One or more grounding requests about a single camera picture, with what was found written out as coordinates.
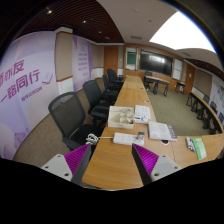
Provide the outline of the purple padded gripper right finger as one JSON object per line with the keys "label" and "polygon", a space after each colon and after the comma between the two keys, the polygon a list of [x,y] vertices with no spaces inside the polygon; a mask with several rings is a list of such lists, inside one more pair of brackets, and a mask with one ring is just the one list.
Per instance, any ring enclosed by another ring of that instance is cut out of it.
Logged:
{"label": "purple padded gripper right finger", "polygon": [[132,145],[132,155],[143,185],[148,185],[181,170],[181,167],[167,155],[157,155],[137,144]]}

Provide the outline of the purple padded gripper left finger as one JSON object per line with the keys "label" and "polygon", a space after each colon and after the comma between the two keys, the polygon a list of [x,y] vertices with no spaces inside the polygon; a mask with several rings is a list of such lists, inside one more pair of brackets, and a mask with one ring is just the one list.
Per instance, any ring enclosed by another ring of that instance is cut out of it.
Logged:
{"label": "purple padded gripper left finger", "polygon": [[66,155],[56,154],[42,169],[79,185],[91,157],[91,145],[83,145]]}

